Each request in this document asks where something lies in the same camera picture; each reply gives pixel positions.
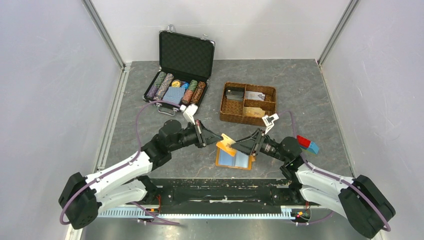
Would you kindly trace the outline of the orange gold card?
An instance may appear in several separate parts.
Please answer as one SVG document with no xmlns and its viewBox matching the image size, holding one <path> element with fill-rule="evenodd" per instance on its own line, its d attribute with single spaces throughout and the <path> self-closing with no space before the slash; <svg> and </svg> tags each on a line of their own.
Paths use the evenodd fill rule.
<svg viewBox="0 0 424 240">
<path fill-rule="evenodd" d="M 224 133 L 221 134 L 221 137 L 222 137 L 222 140 L 216 143 L 217 148 L 224 151 L 231 157 L 234 157 L 237 151 L 234 148 L 232 148 L 232 144 L 234 144 L 236 141 Z"/>
<path fill-rule="evenodd" d="M 266 111 L 260 107 L 245 106 L 243 108 L 243 115 L 254 118 L 262 118 L 266 115 Z"/>
</svg>

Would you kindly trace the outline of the orange card holder wallet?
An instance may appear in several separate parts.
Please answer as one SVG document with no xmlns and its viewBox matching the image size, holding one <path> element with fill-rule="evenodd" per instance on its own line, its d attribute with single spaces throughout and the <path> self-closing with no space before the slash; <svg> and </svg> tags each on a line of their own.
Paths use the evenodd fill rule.
<svg viewBox="0 0 424 240">
<path fill-rule="evenodd" d="M 247 156 L 246 154 L 236 150 L 234 155 L 223 151 L 222 149 L 217 149 L 215 165 L 217 167 L 232 168 L 232 169 L 241 169 L 241 170 L 251 170 L 253 163 L 256 161 L 256 158 L 252 155 Z"/>
</svg>

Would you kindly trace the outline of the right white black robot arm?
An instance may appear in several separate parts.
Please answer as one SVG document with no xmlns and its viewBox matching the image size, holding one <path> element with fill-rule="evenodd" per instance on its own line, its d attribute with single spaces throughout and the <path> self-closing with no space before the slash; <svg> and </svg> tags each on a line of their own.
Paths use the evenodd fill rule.
<svg viewBox="0 0 424 240">
<path fill-rule="evenodd" d="M 280 170 L 291 181 L 289 199 L 323 206 L 342 217 L 362 236 L 372 239 L 380 231 L 391 231 L 389 221 L 396 210 L 374 182 L 365 175 L 348 177 L 331 173 L 308 162 L 296 137 L 281 142 L 257 129 L 231 147 L 248 155 L 263 153 L 282 161 Z"/>
</svg>

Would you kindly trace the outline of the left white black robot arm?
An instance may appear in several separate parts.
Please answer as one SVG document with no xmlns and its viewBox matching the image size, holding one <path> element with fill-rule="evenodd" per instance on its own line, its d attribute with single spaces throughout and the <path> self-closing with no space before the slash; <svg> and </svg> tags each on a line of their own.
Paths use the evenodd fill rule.
<svg viewBox="0 0 424 240">
<path fill-rule="evenodd" d="M 146 176 L 171 160 L 172 152 L 194 145 L 204 148 L 221 141 L 222 136 L 207 129 L 200 120 L 186 128 L 168 120 L 153 138 L 136 153 L 115 165 L 83 176 L 71 175 L 58 199 L 62 208 L 59 221 L 75 230 L 89 225 L 98 214 L 127 203 L 153 203 L 157 188 Z"/>
</svg>

